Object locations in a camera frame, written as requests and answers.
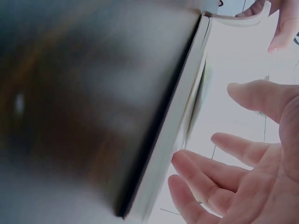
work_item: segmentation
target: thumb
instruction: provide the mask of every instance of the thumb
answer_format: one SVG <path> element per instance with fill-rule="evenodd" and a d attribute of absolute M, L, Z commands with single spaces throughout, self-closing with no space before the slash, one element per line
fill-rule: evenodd
<path fill-rule="evenodd" d="M 292 43 L 298 32 L 298 23 L 298 18 L 291 18 L 283 23 L 280 22 L 277 27 L 276 35 L 274 36 L 268 51 L 271 53 L 275 49 L 287 48 Z"/>

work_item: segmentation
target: hand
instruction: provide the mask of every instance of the hand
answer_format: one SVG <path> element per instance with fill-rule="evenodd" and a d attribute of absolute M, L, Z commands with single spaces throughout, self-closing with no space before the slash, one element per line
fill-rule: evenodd
<path fill-rule="evenodd" d="M 188 224 L 299 223 L 299 86 L 258 80 L 230 84 L 228 93 L 241 106 L 279 123 L 281 144 L 212 136 L 251 171 L 187 150 L 176 152 L 172 164 L 179 176 L 168 180 L 176 208 Z M 208 213 L 193 195 L 223 218 Z"/>
<path fill-rule="evenodd" d="M 279 10 L 279 20 L 276 33 L 269 47 L 269 52 L 275 49 L 284 49 L 293 41 L 299 31 L 299 0 L 269 0 L 271 2 L 270 14 Z M 264 0 L 255 3 L 237 17 L 247 17 L 259 13 L 264 5 Z"/>

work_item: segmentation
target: finger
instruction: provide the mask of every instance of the finger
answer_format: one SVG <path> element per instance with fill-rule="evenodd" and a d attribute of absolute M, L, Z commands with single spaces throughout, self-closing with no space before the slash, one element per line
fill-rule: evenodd
<path fill-rule="evenodd" d="M 187 224 L 217 224 L 220 221 L 195 200 L 188 185 L 178 175 L 169 177 L 168 185 L 173 203 Z"/>
<path fill-rule="evenodd" d="M 269 52 L 287 48 L 299 31 L 299 1 L 281 3 L 278 26 L 270 44 Z"/>
<path fill-rule="evenodd" d="M 255 167 L 260 162 L 270 146 L 268 143 L 252 142 L 225 133 L 214 134 L 211 141 L 223 151 L 251 167 Z"/>
<path fill-rule="evenodd" d="M 292 42 L 294 37 L 298 32 L 298 24 L 299 19 L 293 18 L 285 21 L 284 23 L 278 24 L 279 31 L 274 36 L 268 51 L 270 53 L 274 52 L 276 49 L 285 49 L 287 48 Z"/>
<path fill-rule="evenodd" d="M 284 149 L 283 164 L 287 174 L 299 182 L 299 96 L 285 107 L 279 125 L 279 136 Z"/>
<path fill-rule="evenodd" d="M 182 150 L 196 166 L 220 188 L 237 192 L 243 177 L 248 170 L 229 166 L 224 163 L 208 159 L 188 150 Z"/>
<path fill-rule="evenodd" d="M 299 88 L 256 80 L 246 84 L 229 84 L 228 94 L 239 105 L 260 111 L 279 123 L 285 107 L 299 96 Z"/>
<path fill-rule="evenodd" d="M 260 13 L 262 11 L 262 9 L 263 9 L 263 4 L 261 3 L 261 1 L 258 0 L 258 1 L 255 1 L 251 5 L 251 7 L 249 7 L 242 13 L 236 15 L 236 17 L 250 17 L 250 16 Z"/>
<path fill-rule="evenodd" d="M 265 4 L 265 0 L 256 0 L 248 9 L 238 14 L 236 17 L 249 17 L 249 16 L 259 14 L 263 9 L 264 4 Z M 279 4 L 272 2 L 270 15 L 276 12 L 278 8 L 279 8 Z"/>
<path fill-rule="evenodd" d="M 219 215 L 226 214 L 235 195 L 234 192 L 219 188 L 181 151 L 174 154 L 172 164 L 202 203 Z"/>

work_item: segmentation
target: book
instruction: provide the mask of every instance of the book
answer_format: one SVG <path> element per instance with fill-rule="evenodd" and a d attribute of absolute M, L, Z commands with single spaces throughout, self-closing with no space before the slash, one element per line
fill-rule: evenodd
<path fill-rule="evenodd" d="M 178 85 L 149 162 L 143 176 L 140 177 L 140 184 L 135 186 L 131 205 L 127 208 L 126 216 L 123 217 L 125 220 L 143 223 L 149 219 L 173 153 L 186 148 L 195 124 L 200 122 L 200 112 L 208 100 L 209 85 L 220 56 L 240 54 L 242 58 L 242 55 L 259 54 L 263 58 L 268 57 L 267 49 L 276 30 L 276 26 L 272 26 L 270 31 L 264 29 L 268 25 L 270 8 L 271 3 L 265 1 L 262 11 L 248 18 L 221 16 L 209 12 L 200 15 L 197 31 Z M 216 48 L 215 46 L 219 44 L 215 43 L 219 42 L 222 42 L 226 49 L 232 50 L 223 52 L 220 47 Z"/>

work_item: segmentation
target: tile grout line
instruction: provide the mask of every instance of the tile grout line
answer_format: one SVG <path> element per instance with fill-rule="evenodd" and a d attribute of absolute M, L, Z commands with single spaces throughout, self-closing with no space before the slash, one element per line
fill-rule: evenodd
<path fill-rule="evenodd" d="M 242 10 L 243 12 L 244 12 L 245 5 L 246 5 L 246 0 L 244 0 L 243 10 Z"/>
<path fill-rule="evenodd" d="M 176 212 L 173 212 L 173 211 L 168 211 L 168 210 L 166 210 L 166 209 L 161 209 L 161 208 L 160 208 L 160 210 L 162 210 L 162 211 L 166 211 L 166 212 L 169 212 L 169 213 L 171 213 L 171 214 L 175 214 L 175 215 L 180 216 L 180 214 L 178 214 L 178 213 L 176 213 Z"/>
<path fill-rule="evenodd" d="M 264 132 L 263 132 L 263 141 L 265 142 L 265 139 L 266 139 L 266 125 L 267 125 L 267 118 L 265 118 L 265 129 L 264 129 Z"/>
<path fill-rule="evenodd" d="M 297 61 L 297 64 L 295 65 L 295 68 L 294 68 L 294 84 L 296 84 L 295 71 L 296 71 L 298 64 L 299 64 L 299 60 Z"/>
<path fill-rule="evenodd" d="M 213 151 L 212 159 L 214 158 L 215 151 L 216 151 L 216 146 L 214 146 L 214 151 Z"/>

